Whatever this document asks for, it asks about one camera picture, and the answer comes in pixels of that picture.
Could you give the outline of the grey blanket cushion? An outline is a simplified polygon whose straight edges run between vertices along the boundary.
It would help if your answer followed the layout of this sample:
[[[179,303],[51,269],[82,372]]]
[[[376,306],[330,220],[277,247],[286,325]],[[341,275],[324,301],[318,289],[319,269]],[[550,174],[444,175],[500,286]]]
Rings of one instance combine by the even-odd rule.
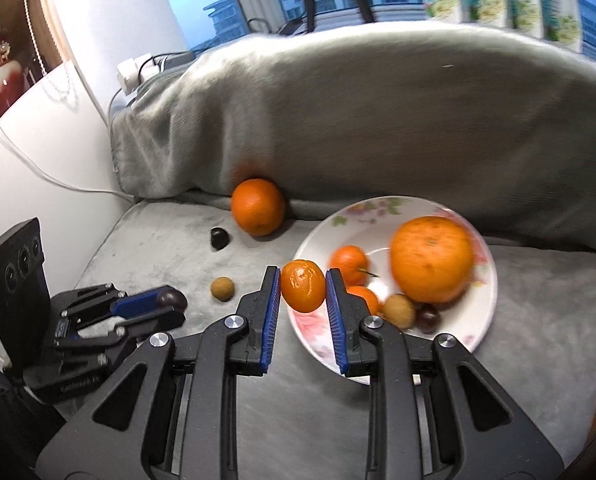
[[[502,29],[251,35],[149,79],[110,145],[136,197],[221,199],[263,177],[301,218],[412,195],[596,252],[596,63]]]

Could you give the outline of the medium tangerine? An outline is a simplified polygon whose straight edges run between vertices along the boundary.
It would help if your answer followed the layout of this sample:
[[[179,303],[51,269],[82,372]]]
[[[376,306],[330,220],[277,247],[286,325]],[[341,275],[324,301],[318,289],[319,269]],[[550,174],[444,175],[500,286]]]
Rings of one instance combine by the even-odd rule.
[[[379,314],[380,301],[374,292],[371,291],[371,289],[360,285],[353,285],[347,288],[347,292],[350,295],[362,298],[368,306],[368,310],[370,311],[371,315]]]

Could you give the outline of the dark cherry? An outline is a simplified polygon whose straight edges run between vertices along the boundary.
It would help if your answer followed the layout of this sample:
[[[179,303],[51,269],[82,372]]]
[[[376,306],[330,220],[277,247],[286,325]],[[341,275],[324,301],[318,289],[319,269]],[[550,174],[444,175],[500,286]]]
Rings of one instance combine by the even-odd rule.
[[[215,226],[210,230],[210,245],[216,252],[220,252],[220,250],[228,246],[230,241],[231,235],[225,229]]]
[[[441,321],[441,315],[431,304],[422,304],[416,310],[415,325],[424,334],[435,333]]]
[[[158,308],[173,308],[174,310],[184,312],[187,308],[187,299],[183,292],[175,288],[166,287],[158,292],[156,306]]]

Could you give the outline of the large rough tangerine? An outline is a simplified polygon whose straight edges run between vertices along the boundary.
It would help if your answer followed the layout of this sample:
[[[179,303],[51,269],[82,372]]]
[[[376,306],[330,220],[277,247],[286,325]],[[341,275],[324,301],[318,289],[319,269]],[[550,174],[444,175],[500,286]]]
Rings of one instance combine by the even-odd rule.
[[[472,279],[472,239],[458,222],[418,217],[394,232],[389,265],[405,296],[422,304],[446,304],[461,296]]]

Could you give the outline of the small tangerine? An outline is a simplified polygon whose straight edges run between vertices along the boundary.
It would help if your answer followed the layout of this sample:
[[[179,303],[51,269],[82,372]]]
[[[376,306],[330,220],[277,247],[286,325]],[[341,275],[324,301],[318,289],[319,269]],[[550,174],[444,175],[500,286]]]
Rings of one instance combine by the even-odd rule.
[[[334,252],[328,267],[338,269],[347,286],[364,286],[368,281],[370,260],[360,247],[347,245]]]

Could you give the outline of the brown longan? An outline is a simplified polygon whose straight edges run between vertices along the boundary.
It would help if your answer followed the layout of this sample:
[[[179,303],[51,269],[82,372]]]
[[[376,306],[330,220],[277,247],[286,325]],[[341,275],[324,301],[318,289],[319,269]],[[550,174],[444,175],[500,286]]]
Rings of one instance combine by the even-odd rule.
[[[407,296],[393,294],[383,303],[383,318],[399,330],[408,330],[416,320],[416,307]]]
[[[230,301],[235,295],[235,284],[227,276],[220,276],[210,284],[210,294],[221,302]]]

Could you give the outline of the large smooth orange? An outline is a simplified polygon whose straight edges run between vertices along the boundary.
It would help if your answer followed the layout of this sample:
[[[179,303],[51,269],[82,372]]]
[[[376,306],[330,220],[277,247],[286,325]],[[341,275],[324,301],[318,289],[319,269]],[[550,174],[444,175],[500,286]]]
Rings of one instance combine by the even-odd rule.
[[[236,186],[231,212],[237,225],[255,237],[274,233],[285,218],[286,202],[281,190],[266,179],[248,179]]]

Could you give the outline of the grey seat cover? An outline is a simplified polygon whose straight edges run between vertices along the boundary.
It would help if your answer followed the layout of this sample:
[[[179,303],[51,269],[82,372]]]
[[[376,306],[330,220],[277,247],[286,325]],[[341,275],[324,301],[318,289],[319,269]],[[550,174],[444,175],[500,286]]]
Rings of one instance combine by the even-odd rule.
[[[216,252],[210,230],[231,241]],[[292,220],[255,240],[231,215],[206,205],[140,203],[110,231],[80,286],[134,294],[163,284],[187,296],[180,336],[232,313],[212,298],[215,278],[239,294],[256,290],[268,266],[295,255],[313,223]],[[565,463],[582,451],[596,412],[596,255],[496,245],[496,314],[479,362],[550,440]],[[244,479],[360,479],[368,440],[368,388],[307,352],[286,315],[278,319],[269,373],[237,385],[238,471]]]

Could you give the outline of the white power strip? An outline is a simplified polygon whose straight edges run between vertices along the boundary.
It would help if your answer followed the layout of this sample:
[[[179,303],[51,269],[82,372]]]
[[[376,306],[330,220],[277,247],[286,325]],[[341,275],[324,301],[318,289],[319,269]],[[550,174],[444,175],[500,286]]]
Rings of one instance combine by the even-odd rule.
[[[140,70],[144,63],[153,59],[150,53],[145,53],[137,58],[127,58],[120,62],[117,67],[117,80],[122,92],[128,96],[141,82]]]

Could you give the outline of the small kumquat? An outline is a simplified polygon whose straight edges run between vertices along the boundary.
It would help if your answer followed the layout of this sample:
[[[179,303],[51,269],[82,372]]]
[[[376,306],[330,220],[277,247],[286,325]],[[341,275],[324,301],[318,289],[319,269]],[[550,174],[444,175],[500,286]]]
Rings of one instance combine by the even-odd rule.
[[[313,261],[289,261],[281,270],[281,293],[292,310],[311,313],[325,300],[325,276]]]

